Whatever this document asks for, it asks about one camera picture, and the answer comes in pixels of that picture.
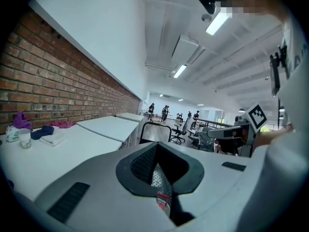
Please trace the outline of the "black chest-mounted phone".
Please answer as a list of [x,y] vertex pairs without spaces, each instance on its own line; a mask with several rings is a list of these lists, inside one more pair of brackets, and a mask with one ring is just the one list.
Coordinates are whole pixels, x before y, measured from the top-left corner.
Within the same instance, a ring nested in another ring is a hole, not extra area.
[[270,55],[270,79],[271,79],[271,95],[275,97],[280,90],[280,77],[279,67],[283,68],[286,74],[286,78],[289,78],[287,69],[287,45],[284,43],[283,46],[278,46],[278,52],[274,55]]

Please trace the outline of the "purple cloth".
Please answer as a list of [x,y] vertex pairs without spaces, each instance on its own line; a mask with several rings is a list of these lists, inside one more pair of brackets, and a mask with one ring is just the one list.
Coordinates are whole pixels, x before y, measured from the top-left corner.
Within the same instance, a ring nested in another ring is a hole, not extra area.
[[23,112],[17,112],[13,119],[13,126],[17,129],[29,129],[32,130],[32,125],[27,121]]

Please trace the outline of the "navy cloth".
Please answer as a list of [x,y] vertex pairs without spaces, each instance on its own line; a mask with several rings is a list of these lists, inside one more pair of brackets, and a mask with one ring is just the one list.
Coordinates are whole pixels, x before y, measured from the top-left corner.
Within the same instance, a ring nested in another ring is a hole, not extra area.
[[32,140],[39,140],[40,138],[54,133],[54,127],[52,126],[42,126],[39,130],[32,131],[30,137]]

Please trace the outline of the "white tissue pack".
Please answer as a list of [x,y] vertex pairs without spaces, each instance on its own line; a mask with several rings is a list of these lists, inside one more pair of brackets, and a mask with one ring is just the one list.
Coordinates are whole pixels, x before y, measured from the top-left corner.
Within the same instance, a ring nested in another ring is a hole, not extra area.
[[15,127],[14,125],[9,125],[6,129],[6,141],[9,143],[19,141],[19,130],[21,127]]

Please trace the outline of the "white table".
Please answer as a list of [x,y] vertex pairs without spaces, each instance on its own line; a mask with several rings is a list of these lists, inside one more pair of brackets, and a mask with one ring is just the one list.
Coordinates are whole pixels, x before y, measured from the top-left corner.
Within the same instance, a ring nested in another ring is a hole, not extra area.
[[86,130],[117,141],[121,143],[121,146],[126,147],[129,147],[131,135],[139,125],[138,122],[114,116],[84,120],[77,122],[77,124]]
[[116,151],[122,145],[80,126],[62,132],[67,138],[58,145],[33,140],[29,149],[23,149],[18,141],[7,142],[5,135],[0,136],[0,166],[15,191],[33,201],[48,185],[80,163]]
[[144,117],[140,116],[140,115],[133,114],[133,113],[121,113],[121,114],[117,114],[116,117],[126,119],[126,120],[130,120],[130,121],[134,121],[134,122],[138,122],[138,126],[136,127],[136,139],[135,139],[135,142],[137,142],[140,125],[141,125]]

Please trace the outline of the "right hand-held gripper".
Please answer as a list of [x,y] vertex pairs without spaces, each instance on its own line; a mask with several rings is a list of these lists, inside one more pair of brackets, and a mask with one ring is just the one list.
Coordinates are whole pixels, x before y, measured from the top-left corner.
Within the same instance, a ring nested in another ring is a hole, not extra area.
[[218,151],[250,158],[256,135],[266,122],[267,116],[257,103],[235,118],[235,127],[209,130],[207,136],[210,138],[234,138],[216,139],[214,142],[217,144]]

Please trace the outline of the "pink cloth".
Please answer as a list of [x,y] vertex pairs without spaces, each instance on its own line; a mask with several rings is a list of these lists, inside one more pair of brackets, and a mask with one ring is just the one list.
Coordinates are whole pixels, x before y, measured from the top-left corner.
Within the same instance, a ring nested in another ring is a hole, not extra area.
[[70,121],[53,121],[49,124],[49,126],[58,127],[60,129],[68,129],[75,125],[76,122],[70,122]]

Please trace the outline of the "black platform trolley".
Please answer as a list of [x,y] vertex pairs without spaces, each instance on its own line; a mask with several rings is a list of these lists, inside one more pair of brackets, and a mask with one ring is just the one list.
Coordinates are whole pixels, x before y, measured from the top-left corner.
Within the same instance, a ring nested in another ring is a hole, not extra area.
[[[139,144],[149,142],[170,142],[171,128],[159,122],[146,122],[140,132]],[[162,201],[164,205],[171,205],[172,190],[159,163],[154,168],[151,186],[158,188],[157,201]]]

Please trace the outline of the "black metal railing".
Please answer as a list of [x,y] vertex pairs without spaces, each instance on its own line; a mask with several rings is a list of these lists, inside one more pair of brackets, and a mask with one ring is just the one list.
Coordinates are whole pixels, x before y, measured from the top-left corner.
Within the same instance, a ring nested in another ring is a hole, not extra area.
[[204,119],[194,119],[194,122],[192,123],[190,129],[195,130],[197,127],[208,127],[211,129],[223,129],[223,128],[232,127],[232,125],[204,120]]

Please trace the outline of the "white folded towel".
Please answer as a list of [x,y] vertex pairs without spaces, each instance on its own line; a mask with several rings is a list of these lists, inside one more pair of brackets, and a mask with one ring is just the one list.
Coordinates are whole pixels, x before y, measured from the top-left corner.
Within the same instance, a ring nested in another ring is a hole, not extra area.
[[56,146],[66,139],[67,139],[66,134],[56,131],[51,135],[41,137],[39,141],[50,146]]

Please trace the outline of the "person's right forearm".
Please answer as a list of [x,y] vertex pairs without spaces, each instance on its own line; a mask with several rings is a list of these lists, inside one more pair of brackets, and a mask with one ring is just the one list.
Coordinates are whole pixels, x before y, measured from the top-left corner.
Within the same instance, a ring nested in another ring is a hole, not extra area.
[[258,132],[253,143],[253,150],[263,145],[269,145],[277,137],[290,133],[293,130],[294,128],[292,124],[288,124],[286,128],[282,128],[277,131]]

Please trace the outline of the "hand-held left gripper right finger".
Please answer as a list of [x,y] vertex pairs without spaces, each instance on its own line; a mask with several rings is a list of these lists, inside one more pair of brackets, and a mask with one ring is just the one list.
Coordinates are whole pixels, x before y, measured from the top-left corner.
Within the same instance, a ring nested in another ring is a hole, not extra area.
[[253,158],[210,153],[159,142],[158,146],[197,159],[204,176],[194,192],[179,195],[185,223],[161,226],[159,232],[238,232],[240,215],[253,191]]

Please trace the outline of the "black office chair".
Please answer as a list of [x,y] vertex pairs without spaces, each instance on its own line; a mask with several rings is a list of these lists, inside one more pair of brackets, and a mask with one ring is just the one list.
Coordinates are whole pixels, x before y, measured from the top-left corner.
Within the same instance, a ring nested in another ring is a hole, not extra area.
[[175,124],[176,128],[171,129],[172,132],[175,133],[174,136],[170,138],[170,140],[176,139],[179,141],[179,144],[181,145],[182,142],[185,143],[185,138],[182,138],[181,136],[185,136],[187,134],[188,128],[191,127],[192,123],[194,122],[192,117],[188,117],[186,121],[183,124]]

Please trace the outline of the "long ceiling light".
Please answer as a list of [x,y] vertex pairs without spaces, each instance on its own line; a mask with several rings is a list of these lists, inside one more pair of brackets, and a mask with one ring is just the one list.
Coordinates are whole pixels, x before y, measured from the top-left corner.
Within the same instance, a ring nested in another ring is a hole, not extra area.
[[186,69],[186,67],[187,67],[186,65],[181,65],[173,77],[178,78],[183,73],[183,71]]
[[229,17],[230,17],[230,13],[227,13],[225,11],[220,11],[216,15],[216,17],[211,21],[211,23],[206,29],[206,32],[209,35],[214,35]]

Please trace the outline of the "clear plastic cup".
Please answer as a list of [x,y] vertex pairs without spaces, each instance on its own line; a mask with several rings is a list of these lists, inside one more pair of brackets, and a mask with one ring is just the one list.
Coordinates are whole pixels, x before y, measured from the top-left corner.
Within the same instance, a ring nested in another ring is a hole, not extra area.
[[20,145],[23,149],[31,148],[31,130],[20,129],[18,131]]

